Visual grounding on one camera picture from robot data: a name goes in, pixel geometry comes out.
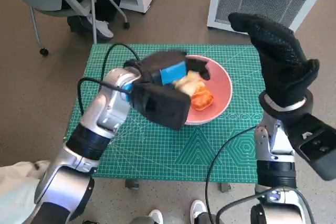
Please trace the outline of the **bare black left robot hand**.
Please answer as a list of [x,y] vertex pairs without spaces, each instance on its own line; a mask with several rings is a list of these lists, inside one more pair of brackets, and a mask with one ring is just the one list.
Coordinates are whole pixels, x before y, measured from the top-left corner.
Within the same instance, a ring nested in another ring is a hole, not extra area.
[[188,57],[180,50],[155,52],[142,59],[139,66],[149,81],[161,86],[184,78],[189,71],[197,72],[205,80],[211,78],[207,61]]

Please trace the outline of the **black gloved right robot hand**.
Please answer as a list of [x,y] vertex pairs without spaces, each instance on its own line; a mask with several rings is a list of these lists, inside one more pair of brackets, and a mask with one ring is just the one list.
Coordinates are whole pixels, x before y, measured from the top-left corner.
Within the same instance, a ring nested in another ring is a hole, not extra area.
[[318,76],[320,62],[305,57],[293,31],[257,14],[231,13],[228,20],[257,49],[266,93],[275,104],[284,108],[301,101]]

